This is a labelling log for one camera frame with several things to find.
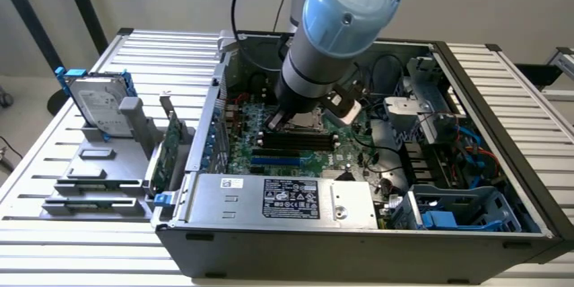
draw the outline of blue ram slot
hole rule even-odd
[[[299,158],[253,158],[251,163],[257,165],[299,166]]]

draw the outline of power supply label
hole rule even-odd
[[[266,218],[309,218],[318,220],[319,187],[317,181],[266,179],[263,190]]]

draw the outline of motherboard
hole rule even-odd
[[[229,173],[330,179],[351,174],[350,180],[369,181],[375,190],[381,179],[366,163],[373,163],[377,152],[355,141],[373,144],[367,116],[362,114],[353,127],[339,128],[317,108],[295,115],[282,131],[270,133],[265,119],[275,108],[262,102],[227,107]]]

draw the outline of gray floor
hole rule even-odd
[[[0,108],[0,136],[24,155],[52,120],[46,104],[60,86],[52,77],[6,76],[0,76],[0,85],[15,97],[14,106]],[[7,157],[15,164],[20,161],[12,152],[7,153]],[[0,172],[0,185],[7,178],[8,175]]]

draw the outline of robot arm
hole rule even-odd
[[[361,112],[362,89],[346,91],[337,82],[355,58],[374,43],[390,23],[401,0],[306,0],[302,23],[275,85],[279,109],[267,127],[279,129],[295,114],[322,104],[341,126]]]

